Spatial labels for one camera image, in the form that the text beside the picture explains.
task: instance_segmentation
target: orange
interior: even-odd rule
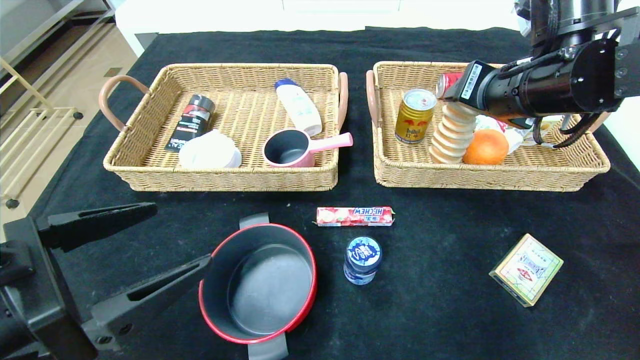
[[[507,152],[509,152],[509,142],[502,132],[481,129],[474,133],[474,138],[462,161],[467,164],[497,165],[507,157]]]

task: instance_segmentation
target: playing card box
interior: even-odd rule
[[[524,307],[535,305],[563,260],[526,234],[489,273]]]

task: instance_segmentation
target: red rimmed pot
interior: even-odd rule
[[[247,344],[250,360],[280,360],[289,354],[285,333],[311,310],[316,278],[305,239],[269,223],[267,214],[254,215],[211,254],[198,289],[200,311],[217,335]]]

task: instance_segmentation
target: black tablecloth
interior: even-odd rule
[[[340,179],[319,193],[140,193],[102,167],[117,131],[98,114],[31,214],[138,201],[154,218],[67,254],[56,253],[83,316],[90,305],[139,280],[210,252],[237,220],[268,211],[299,231],[317,259],[316,303],[288,335],[291,359],[639,359],[640,177],[605,129],[596,137],[611,170],[575,193],[384,188],[372,165],[364,74],[380,60],[506,62],[527,41],[505,29],[380,29],[348,33],[160,35],[130,75],[150,85],[182,62],[331,63],[349,74]],[[110,98],[121,119],[140,101],[131,86]],[[318,228],[317,206],[392,206],[392,227]],[[564,259],[533,308],[523,308],[487,273],[526,232]],[[378,239],[385,260],[358,287],[342,273],[356,235]],[[102,359],[246,359],[200,316],[196,289],[153,322],[137,324],[121,352]]]

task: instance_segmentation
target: blue bottle cap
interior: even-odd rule
[[[382,261],[382,249],[368,236],[359,236],[349,242],[346,258],[349,264],[362,274],[375,271]]]
[[[295,81],[293,81],[293,80],[291,80],[289,78],[284,78],[282,80],[276,81],[276,83],[273,84],[273,87],[278,88],[278,86],[280,86],[280,85],[296,85],[296,86],[300,86],[300,85],[296,84]]]

